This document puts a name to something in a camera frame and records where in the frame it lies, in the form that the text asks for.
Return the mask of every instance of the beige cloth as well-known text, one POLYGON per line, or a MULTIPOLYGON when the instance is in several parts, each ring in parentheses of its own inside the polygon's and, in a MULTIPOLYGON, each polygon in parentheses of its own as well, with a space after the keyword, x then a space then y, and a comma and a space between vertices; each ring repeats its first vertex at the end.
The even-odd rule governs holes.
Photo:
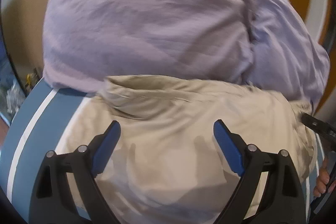
MULTIPOLYGON (((288 150, 301 181, 317 157, 315 135, 298 119, 301 112, 311 112, 310 104, 288 102, 278 92, 252 86, 111 76, 100 95, 81 108, 61 151, 88 144, 113 120, 120 123, 120 140, 96 181, 122 223, 195 224, 216 219, 239 181, 213 137, 218 119, 262 151, 288 150)), ((246 216, 258 208, 266 175, 246 216)), ((78 193, 73 194, 83 206, 78 193)))

